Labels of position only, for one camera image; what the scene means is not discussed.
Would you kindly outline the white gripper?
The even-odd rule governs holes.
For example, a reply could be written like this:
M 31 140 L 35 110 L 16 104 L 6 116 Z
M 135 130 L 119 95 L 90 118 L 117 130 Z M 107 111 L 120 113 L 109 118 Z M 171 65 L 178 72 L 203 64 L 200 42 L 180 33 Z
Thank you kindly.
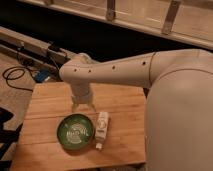
M 78 104 L 90 104 L 90 108 L 96 112 L 94 104 L 91 104 L 93 101 L 93 92 L 89 83 L 76 83 L 70 85 L 72 91 L 72 100 L 73 103 L 71 106 L 72 113 L 75 113 Z

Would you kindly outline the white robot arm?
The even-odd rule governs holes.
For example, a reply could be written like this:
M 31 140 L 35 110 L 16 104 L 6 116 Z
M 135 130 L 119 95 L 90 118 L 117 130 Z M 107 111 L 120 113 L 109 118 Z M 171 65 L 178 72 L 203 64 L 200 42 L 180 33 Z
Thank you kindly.
M 59 70 L 75 105 L 92 101 L 92 83 L 146 88 L 146 171 L 213 171 L 213 53 L 151 52 L 95 62 L 79 53 Z

